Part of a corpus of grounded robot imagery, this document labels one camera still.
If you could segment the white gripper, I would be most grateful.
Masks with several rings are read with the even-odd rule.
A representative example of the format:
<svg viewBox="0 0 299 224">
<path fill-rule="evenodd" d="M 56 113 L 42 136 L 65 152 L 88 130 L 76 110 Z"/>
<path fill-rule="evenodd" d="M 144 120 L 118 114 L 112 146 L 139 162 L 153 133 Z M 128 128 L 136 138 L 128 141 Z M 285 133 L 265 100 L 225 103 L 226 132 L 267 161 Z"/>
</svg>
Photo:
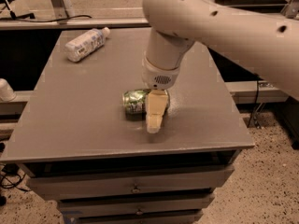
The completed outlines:
<svg viewBox="0 0 299 224">
<path fill-rule="evenodd" d="M 152 90 L 146 97 L 146 124 L 148 133 L 160 131 L 164 111 L 168 103 L 166 91 L 171 88 L 178 77 L 180 68 L 163 70 L 157 68 L 144 57 L 142 60 L 142 79 Z"/>
</svg>

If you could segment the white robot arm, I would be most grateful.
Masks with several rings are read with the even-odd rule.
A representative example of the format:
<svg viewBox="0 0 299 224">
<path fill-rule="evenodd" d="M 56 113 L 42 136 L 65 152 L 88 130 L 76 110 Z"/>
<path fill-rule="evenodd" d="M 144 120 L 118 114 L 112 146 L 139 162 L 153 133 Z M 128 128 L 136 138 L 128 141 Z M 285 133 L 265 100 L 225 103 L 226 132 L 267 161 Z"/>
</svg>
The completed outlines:
<svg viewBox="0 0 299 224">
<path fill-rule="evenodd" d="M 185 53 L 200 42 L 299 98 L 299 20 L 218 5 L 214 0 L 143 0 L 151 26 L 142 62 L 149 88 L 171 88 Z"/>
</svg>

